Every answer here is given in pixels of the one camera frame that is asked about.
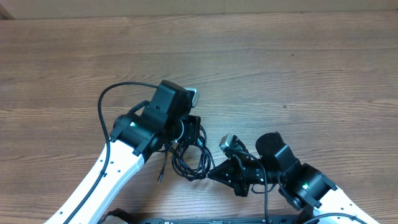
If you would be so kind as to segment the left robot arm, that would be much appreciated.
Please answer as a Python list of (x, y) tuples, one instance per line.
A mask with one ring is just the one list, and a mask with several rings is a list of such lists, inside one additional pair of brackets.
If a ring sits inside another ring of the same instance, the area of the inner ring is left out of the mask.
[(173, 144), (204, 146), (200, 118), (190, 115), (198, 91), (167, 80), (155, 87), (150, 101), (142, 101), (121, 115), (113, 129), (103, 129), (106, 144), (98, 160), (69, 199), (48, 223), (97, 223), (125, 183), (150, 156)]

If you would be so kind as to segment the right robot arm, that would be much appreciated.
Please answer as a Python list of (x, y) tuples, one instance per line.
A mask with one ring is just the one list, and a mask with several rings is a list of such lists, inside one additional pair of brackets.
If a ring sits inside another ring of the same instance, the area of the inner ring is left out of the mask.
[(231, 187), (245, 197), (253, 185), (278, 186), (279, 193), (300, 215), (292, 223), (375, 223), (331, 179), (313, 166), (302, 164), (280, 133), (267, 133), (256, 141), (254, 157), (237, 136), (220, 142), (227, 159), (210, 170), (208, 178)]

